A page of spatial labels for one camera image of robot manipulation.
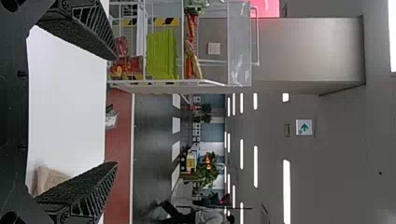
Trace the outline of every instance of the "black structure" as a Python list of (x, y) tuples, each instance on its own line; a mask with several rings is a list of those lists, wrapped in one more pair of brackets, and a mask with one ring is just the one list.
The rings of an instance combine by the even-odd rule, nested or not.
[[(78, 7), (75, 2), (68, 2), (72, 10)], [(53, 223), (40, 204), (29, 195), (25, 175), (29, 115), (26, 37), (43, 15), (56, 17), (54, 11), (60, 4), (54, 3), (54, 0), (0, 0), (0, 224)], [(61, 5), (67, 7), (66, 3), (62, 1)], [(93, 1), (90, 6), (99, 7), (98, 4)], [(92, 20), (95, 17), (90, 14), (87, 18)], [(42, 19), (41, 26), (96, 55), (115, 59), (117, 54), (111, 44), (114, 39), (101, 35), (102, 30), (109, 29), (108, 21), (103, 17), (96, 18), (102, 19), (94, 27), (73, 16), (59, 17), (59, 20), (63, 20), (61, 22), (54, 20), (54, 23), (64, 24), (65, 32), (72, 31), (74, 27), (74, 32), (67, 33), (69, 37), (61, 35), (59, 27), (51, 26), (48, 17)], [(79, 35), (90, 39), (82, 40)]]
[(56, 0), (37, 25), (99, 57), (117, 60), (113, 31), (100, 0)]
[(98, 223), (116, 178), (116, 162), (104, 163), (39, 195), (35, 200), (57, 223)]

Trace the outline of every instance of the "yellow and black stripe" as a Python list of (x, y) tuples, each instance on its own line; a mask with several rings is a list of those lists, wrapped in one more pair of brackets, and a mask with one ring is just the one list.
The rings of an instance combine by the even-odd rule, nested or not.
[[(137, 19), (123, 19), (123, 26), (136, 26)], [(179, 18), (154, 18), (155, 26), (179, 26), (180, 19)]]

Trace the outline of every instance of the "red floor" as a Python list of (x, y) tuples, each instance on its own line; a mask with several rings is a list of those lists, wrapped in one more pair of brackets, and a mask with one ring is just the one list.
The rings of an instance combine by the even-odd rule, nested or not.
[(131, 192), (131, 119), (132, 95), (124, 91), (111, 90), (107, 105), (113, 104), (120, 113), (116, 129), (106, 131), (106, 161), (117, 161), (119, 171), (108, 199), (105, 224), (130, 223)]

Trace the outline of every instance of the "ceiling light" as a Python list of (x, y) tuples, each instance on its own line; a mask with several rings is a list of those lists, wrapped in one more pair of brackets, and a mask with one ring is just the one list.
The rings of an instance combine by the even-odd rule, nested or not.
[(231, 134), (230, 133), (228, 133), (227, 141), (228, 141), (228, 153), (231, 153)]
[(228, 181), (227, 182), (227, 185), (228, 185), (227, 192), (230, 194), (231, 193), (231, 175), (230, 174), (227, 175), (227, 181)]
[(259, 108), (259, 96), (257, 93), (253, 93), (253, 109), (257, 110)]
[(290, 95), (288, 93), (282, 93), (282, 102), (286, 103), (290, 100)]
[(244, 203), (240, 203), (239, 207), (240, 207), (239, 212), (240, 212), (240, 218), (241, 218), (240, 223), (241, 223), (241, 224), (244, 224), (244, 222), (245, 222), (245, 209), (244, 209)]
[(230, 97), (227, 98), (227, 115), (228, 115), (228, 117), (231, 116), (231, 100), (230, 100)]
[(390, 71), (396, 72), (396, 1), (388, 0)]
[(240, 103), (240, 108), (239, 108), (239, 112), (241, 112), (241, 114), (244, 113), (244, 93), (240, 93), (239, 94), (239, 103)]
[(236, 201), (236, 199), (235, 199), (235, 191), (236, 191), (236, 189), (235, 189), (235, 185), (233, 185), (233, 208), (235, 208), (235, 201)]
[(253, 184), (255, 188), (259, 187), (259, 149), (254, 147), (253, 149)]
[(227, 148), (227, 132), (224, 132), (224, 148)]
[(233, 93), (233, 116), (235, 116), (235, 93)]
[(240, 143), (239, 143), (239, 148), (240, 148), (240, 166), (241, 166), (241, 170), (244, 169), (244, 140), (241, 139)]
[(224, 166), (224, 183), (227, 183), (227, 166)]
[(283, 161), (283, 222), (290, 224), (290, 162)]

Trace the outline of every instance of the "sign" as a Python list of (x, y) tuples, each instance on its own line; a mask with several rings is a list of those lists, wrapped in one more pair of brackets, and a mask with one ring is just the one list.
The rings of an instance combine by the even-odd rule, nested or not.
[(314, 135), (314, 125), (312, 119), (297, 119), (296, 120), (296, 135)]

